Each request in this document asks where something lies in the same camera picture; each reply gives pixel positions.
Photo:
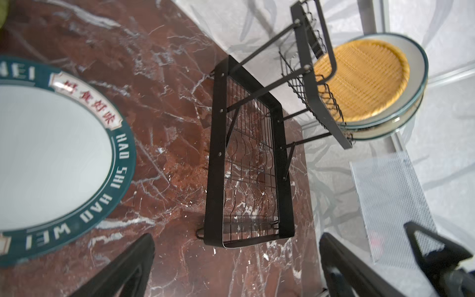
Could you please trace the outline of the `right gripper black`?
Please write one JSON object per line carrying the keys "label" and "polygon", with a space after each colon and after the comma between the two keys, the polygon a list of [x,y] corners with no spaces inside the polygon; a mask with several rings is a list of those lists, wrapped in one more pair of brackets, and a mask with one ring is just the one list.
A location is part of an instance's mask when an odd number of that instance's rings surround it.
{"label": "right gripper black", "polygon": [[[414,259],[426,275],[455,269],[473,257],[465,247],[440,236],[415,222],[404,224]],[[446,272],[441,279],[441,297],[475,297],[475,272],[457,269]]]}

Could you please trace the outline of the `black wire dish rack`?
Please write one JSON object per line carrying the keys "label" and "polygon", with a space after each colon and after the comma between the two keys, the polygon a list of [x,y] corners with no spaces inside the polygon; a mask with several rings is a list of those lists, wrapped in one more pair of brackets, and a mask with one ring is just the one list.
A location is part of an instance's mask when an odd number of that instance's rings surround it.
{"label": "black wire dish rack", "polygon": [[[214,91],[204,226],[198,239],[218,248],[243,248],[295,234],[290,166],[306,139],[288,142],[286,115],[272,91],[287,85],[303,112],[324,128],[318,139],[334,138],[344,149],[353,135],[329,81],[337,70],[322,6],[298,1],[292,23],[245,61],[227,56],[213,71]],[[281,78],[263,86],[246,62],[278,47]]]}

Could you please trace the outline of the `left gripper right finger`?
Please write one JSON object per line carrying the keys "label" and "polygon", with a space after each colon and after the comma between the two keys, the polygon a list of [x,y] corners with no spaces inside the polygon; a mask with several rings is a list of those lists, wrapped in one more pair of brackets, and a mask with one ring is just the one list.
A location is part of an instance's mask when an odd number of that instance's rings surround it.
{"label": "left gripper right finger", "polygon": [[403,296],[332,234],[321,236],[319,250],[331,297]]}

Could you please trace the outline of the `white plate dark green rim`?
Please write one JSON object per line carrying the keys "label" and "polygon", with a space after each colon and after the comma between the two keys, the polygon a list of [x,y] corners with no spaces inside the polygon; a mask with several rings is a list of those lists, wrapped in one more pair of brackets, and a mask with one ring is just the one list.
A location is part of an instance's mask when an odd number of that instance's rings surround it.
{"label": "white plate dark green rim", "polygon": [[136,168],[131,128],[89,83],[1,57],[1,266],[84,236],[121,202]]}

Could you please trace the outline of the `white plate cloud emblem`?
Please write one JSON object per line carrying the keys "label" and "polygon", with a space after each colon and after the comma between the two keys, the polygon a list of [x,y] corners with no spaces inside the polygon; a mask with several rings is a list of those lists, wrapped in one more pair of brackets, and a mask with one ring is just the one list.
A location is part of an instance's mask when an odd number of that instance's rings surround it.
{"label": "white plate cloud emblem", "polygon": [[387,42],[398,49],[402,50],[403,54],[408,59],[410,77],[408,86],[399,97],[399,99],[381,114],[373,116],[369,119],[346,122],[344,127],[346,129],[367,129],[377,125],[397,120],[397,123],[402,121],[404,114],[410,108],[415,107],[418,101],[422,99],[428,83],[429,62],[424,49],[413,39],[397,34],[397,33],[376,33],[356,37],[354,40],[378,40]]}

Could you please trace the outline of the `orange woven round plate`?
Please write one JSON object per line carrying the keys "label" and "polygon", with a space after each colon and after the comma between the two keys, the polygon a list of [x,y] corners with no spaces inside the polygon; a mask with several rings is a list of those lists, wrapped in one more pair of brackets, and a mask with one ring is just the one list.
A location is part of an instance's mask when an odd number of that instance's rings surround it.
{"label": "orange woven round plate", "polygon": [[339,111],[332,111],[336,122],[369,119],[393,105],[406,89],[409,63],[402,50],[383,41],[354,40],[333,51],[334,76],[319,92],[336,99]]}

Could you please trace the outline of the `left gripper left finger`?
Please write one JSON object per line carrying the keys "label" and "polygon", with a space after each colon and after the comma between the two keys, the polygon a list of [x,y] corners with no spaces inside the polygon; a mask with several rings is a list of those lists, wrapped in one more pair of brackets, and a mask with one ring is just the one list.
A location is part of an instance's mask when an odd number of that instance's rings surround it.
{"label": "left gripper left finger", "polygon": [[155,257],[155,243],[146,233],[114,261],[78,288],[73,297],[143,297]]}

